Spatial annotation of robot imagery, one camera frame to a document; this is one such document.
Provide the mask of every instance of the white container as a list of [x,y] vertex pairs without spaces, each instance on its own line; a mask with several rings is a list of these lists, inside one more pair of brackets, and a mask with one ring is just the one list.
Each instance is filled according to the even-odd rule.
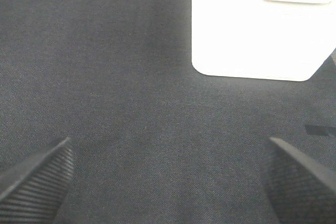
[[192,0],[200,73],[305,81],[335,48],[335,0]]

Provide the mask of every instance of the white trash bin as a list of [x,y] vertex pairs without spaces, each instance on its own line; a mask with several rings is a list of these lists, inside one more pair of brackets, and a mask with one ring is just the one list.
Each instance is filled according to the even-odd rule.
[[335,48],[336,0],[192,0],[200,73],[305,81]]

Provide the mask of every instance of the gray carpet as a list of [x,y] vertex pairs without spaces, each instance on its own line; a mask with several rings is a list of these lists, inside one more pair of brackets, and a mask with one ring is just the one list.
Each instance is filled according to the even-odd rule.
[[260,184],[282,137],[336,170],[336,67],[306,82],[204,76],[191,0],[1,0],[0,170],[71,136],[55,223],[278,223]]

